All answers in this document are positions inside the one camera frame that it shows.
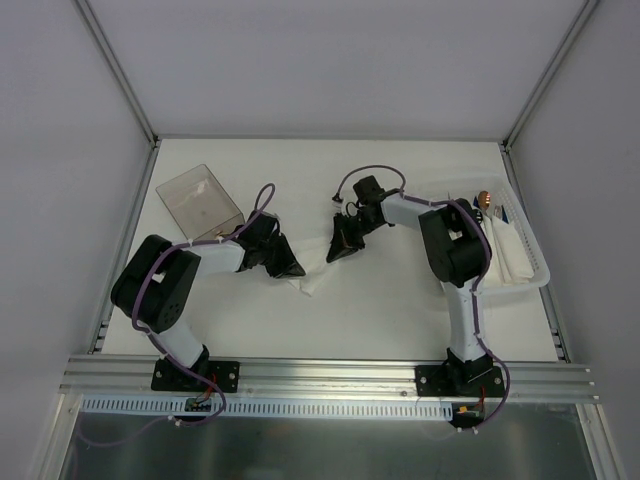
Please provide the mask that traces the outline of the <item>white paper napkin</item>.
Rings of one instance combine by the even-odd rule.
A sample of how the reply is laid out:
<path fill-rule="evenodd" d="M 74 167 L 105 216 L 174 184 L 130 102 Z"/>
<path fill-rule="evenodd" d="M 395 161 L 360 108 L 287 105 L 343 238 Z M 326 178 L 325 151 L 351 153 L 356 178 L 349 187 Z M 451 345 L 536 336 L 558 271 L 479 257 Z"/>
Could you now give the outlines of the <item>white paper napkin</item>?
<path fill-rule="evenodd" d="M 288 279 L 288 284 L 308 297 L 325 286 L 339 267 L 338 262 L 326 261 L 329 246 L 330 239 L 326 236 L 294 241 L 291 248 L 305 275 Z"/>

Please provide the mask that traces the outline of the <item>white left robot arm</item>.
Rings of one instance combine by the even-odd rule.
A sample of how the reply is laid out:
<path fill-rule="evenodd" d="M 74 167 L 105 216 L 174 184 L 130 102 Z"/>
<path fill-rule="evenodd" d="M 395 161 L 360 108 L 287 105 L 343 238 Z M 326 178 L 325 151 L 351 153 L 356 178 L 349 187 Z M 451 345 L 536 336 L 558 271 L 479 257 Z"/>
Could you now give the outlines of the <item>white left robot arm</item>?
<path fill-rule="evenodd" d="M 220 240 L 176 246 L 159 235 L 147 236 L 116 280 L 110 300 L 165 358 L 176 361 L 174 378 L 197 390 L 208 381 L 209 352 L 182 318 L 193 283 L 256 266 L 275 279 L 306 275 L 278 218 L 254 211 L 249 222 Z"/>

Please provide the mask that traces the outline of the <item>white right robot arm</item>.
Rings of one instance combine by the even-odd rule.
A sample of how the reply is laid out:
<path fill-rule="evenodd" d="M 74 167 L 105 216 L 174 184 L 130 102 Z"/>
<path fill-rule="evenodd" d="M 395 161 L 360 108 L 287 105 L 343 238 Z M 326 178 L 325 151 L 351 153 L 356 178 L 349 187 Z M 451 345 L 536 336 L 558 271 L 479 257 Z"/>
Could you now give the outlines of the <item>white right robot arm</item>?
<path fill-rule="evenodd" d="M 353 185 L 356 200 L 333 215 L 333 234 L 326 261 L 333 263 L 365 248 L 365 236 L 383 226 L 401 225 L 418 231 L 429 267 L 443 286 L 450 319 L 447 356 L 449 387 L 459 395 L 480 388 L 484 376 L 475 364 L 488 356 L 483 340 L 483 313 L 479 299 L 492 250 L 480 227 L 477 211 L 465 199 L 426 200 L 401 189 L 385 190 L 370 175 Z"/>

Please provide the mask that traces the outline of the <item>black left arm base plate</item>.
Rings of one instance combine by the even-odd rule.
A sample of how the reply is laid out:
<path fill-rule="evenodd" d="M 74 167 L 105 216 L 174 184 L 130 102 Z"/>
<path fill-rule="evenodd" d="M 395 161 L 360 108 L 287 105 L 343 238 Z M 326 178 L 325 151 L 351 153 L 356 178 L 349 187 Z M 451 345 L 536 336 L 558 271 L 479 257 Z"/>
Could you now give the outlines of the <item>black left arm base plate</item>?
<path fill-rule="evenodd" d="M 199 363 L 197 374 L 216 384 L 224 393 L 236 393 L 241 363 L 237 361 L 207 360 Z M 150 388 L 157 392 L 203 393 L 208 384 L 181 371 L 166 359 L 155 363 Z"/>

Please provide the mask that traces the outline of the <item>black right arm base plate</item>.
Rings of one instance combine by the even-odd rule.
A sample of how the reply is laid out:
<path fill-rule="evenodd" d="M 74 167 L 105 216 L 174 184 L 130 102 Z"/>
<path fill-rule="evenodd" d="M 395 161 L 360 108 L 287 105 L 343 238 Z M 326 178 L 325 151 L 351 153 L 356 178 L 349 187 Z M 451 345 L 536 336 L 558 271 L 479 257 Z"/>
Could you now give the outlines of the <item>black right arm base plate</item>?
<path fill-rule="evenodd" d="M 501 398 L 506 393 L 502 371 L 497 366 L 469 382 L 464 382 L 454 380 L 444 364 L 423 364 L 414 368 L 414 380 L 419 397 Z"/>

